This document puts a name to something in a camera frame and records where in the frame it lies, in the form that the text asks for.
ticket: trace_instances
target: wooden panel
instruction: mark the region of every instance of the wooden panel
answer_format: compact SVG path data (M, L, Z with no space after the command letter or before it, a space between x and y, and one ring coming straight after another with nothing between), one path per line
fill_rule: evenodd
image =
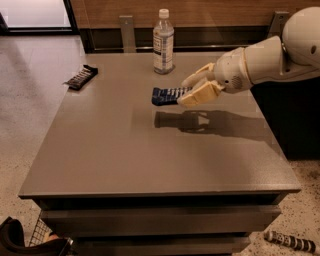
M119 15L133 15L135 27L153 27L158 10L170 10L175 27L269 25L274 11L291 14L320 0L71 0L79 28L119 28Z
M90 28L84 0L71 0L71 5L78 28Z

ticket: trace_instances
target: floor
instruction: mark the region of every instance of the floor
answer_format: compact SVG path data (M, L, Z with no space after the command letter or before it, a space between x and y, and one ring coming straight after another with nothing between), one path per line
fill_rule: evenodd
M75 75L86 55L78 36L0 37L0 223L22 222L28 244L39 215L19 189L67 91L63 82ZM280 204L280 215L267 230L310 239L320 245L320 161L290 161L302 191ZM262 232L234 256L308 255L270 244Z

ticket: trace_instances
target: blue object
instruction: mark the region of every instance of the blue object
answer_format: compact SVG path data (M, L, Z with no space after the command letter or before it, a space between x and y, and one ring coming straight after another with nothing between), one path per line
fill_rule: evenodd
M177 99L191 89L192 87L169 89L160 89L155 87L152 92L152 104L156 106L178 104Z

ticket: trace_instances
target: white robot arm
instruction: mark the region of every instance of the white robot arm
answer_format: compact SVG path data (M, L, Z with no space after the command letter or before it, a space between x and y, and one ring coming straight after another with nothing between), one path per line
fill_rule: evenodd
M295 13L278 36L237 48L209 63L182 82L193 87L178 99L193 107L219 96L235 93L267 81L293 82L320 76L320 7Z

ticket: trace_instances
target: plastic bottle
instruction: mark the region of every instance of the plastic bottle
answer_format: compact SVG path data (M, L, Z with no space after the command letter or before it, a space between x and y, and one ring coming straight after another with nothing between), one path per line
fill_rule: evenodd
M159 10L159 20L153 29L153 66L159 74L167 74L173 69L174 29L169 21L169 10Z

